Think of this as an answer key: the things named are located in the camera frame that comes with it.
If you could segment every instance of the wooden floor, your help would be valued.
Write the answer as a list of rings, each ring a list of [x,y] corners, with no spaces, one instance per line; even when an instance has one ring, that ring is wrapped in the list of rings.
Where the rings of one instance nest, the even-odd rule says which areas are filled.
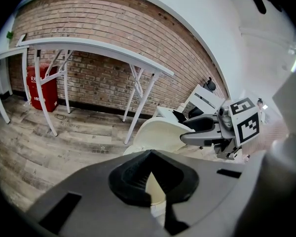
[[[124,140],[132,118],[58,106],[50,113],[58,132],[55,137],[42,111],[11,96],[3,101],[11,119],[0,115],[0,187],[7,198],[22,210],[48,189],[90,164],[121,156],[132,144],[139,119],[128,145]],[[211,150],[184,147],[180,154],[209,160],[217,159]]]

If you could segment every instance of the black rectangular slot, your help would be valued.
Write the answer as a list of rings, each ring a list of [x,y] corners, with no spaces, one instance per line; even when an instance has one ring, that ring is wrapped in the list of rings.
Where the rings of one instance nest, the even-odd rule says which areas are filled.
[[[68,193],[39,224],[57,235],[80,199],[80,195]]]
[[[241,176],[241,172],[232,171],[232,170],[223,169],[223,168],[217,170],[217,174],[229,176],[229,177],[233,177],[233,178],[239,178]]]

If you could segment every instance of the white chair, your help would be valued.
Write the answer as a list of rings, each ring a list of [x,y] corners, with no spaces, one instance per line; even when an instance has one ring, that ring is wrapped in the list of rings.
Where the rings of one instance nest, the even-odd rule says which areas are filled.
[[[194,132],[194,130],[166,118],[150,118],[139,128],[133,145],[128,147],[123,155],[147,149],[172,153],[185,146],[185,143],[180,140],[180,135],[187,132]]]
[[[202,112],[206,114],[214,114],[218,110],[218,108],[223,104],[224,101],[224,99],[219,98],[218,96],[204,89],[202,86],[198,84],[195,87],[192,94],[190,94],[186,102],[182,103],[176,111],[182,113],[186,108],[187,104],[191,102]],[[166,118],[168,121],[178,122],[178,119],[173,114],[173,110],[174,109],[171,108],[158,106],[155,113],[153,114],[153,118],[156,116],[162,116]]]

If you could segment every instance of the red trash can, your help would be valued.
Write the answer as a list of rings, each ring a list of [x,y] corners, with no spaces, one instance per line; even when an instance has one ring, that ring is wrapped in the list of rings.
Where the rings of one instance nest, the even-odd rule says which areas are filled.
[[[43,63],[39,67],[39,73],[40,73],[40,79],[43,79],[45,77],[45,73],[49,67],[49,64]],[[57,72],[57,66],[54,66],[49,75],[53,75]],[[26,76],[26,83],[28,85],[29,89],[29,95],[32,106],[35,109],[42,110],[37,87],[36,87],[36,77],[35,77],[35,66],[28,66],[27,67],[27,76]],[[52,112],[58,105],[58,97],[57,97],[57,83],[56,79],[50,80],[47,83],[42,85],[42,91],[44,96],[45,105],[47,108],[47,111]]]

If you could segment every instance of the white folding table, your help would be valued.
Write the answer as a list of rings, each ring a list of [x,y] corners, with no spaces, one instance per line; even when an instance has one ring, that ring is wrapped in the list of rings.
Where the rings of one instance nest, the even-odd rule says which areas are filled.
[[[27,84],[26,84],[26,63],[27,63],[27,49],[28,49],[28,45],[24,45],[22,47],[15,47],[15,48],[11,48],[7,51],[3,51],[0,52],[0,60],[12,56],[12,55],[16,55],[16,54],[21,54],[22,53],[22,73],[23,73],[23,83],[24,83],[24,89],[25,89],[25,93],[27,98],[29,99],[29,93],[28,93],[28,89],[27,89]],[[5,73],[6,73],[6,77],[8,80],[8,88],[9,88],[9,94],[12,95],[12,88],[11,88],[11,84],[10,84],[10,77],[9,77],[9,71],[8,68],[5,67]],[[1,99],[0,99],[0,113],[4,119],[4,121],[6,123],[10,123],[10,119],[8,117],[8,115],[5,112],[5,109],[2,105]]]
[[[135,85],[134,88],[130,94],[130,98],[128,100],[128,104],[124,113],[123,121],[125,121],[127,112],[129,110],[131,101],[133,99],[133,96],[136,92],[138,95],[138,98],[140,99],[140,103],[138,106],[138,109],[136,110],[135,116],[133,118],[133,121],[131,123],[131,126],[128,130],[125,144],[128,143],[129,138],[132,134],[132,131],[135,127],[135,124],[138,120],[139,114],[141,113],[143,106],[147,100],[147,97],[152,89],[152,86],[154,82],[158,79],[159,75],[161,73],[164,73],[168,76],[173,76],[174,73],[161,66],[160,64],[148,59],[147,57],[144,57],[140,54],[137,54],[133,51],[130,51],[126,48],[122,48],[113,44],[92,40],[92,39],[82,39],[82,38],[69,38],[69,37],[63,37],[63,38],[43,38],[43,39],[33,39],[33,40],[27,40],[19,43],[20,46],[26,46],[26,45],[33,45],[35,48],[34,58],[35,58],[35,76],[36,76],[36,85],[37,85],[37,92],[39,96],[39,101],[41,103],[44,115],[46,117],[47,123],[49,124],[50,129],[52,130],[53,134],[57,136],[57,132],[49,118],[41,86],[59,76],[64,76],[64,87],[65,87],[65,99],[66,99],[66,105],[67,105],[67,112],[70,113],[70,107],[69,107],[69,100],[68,100],[68,89],[67,89],[67,62],[69,60],[69,57],[71,56],[73,51],[82,51],[82,52],[88,52],[88,53],[95,53],[99,55],[103,55],[106,57],[110,57],[113,59],[117,59],[123,62],[126,62],[129,64],[130,69],[132,71],[132,74],[135,78]],[[49,68],[45,74],[45,77],[43,79],[40,78],[39,75],[39,61],[40,61],[40,51],[42,49],[57,49],[58,53],[56,54],[55,58],[51,61]],[[51,68],[53,67],[53,64],[55,63],[57,57],[60,55],[61,51],[64,50],[66,57],[63,62],[63,64],[60,66],[59,71],[53,75],[49,75]],[[135,70],[135,66],[140,68],[140,71],[137,73]],[[150,78],[150,81],[148,83],[148,86],[143,92],[142,86],[139,82],[140,76],[143,73],[144,70],[147,70],[148,72],[152,73],[152,76]]]

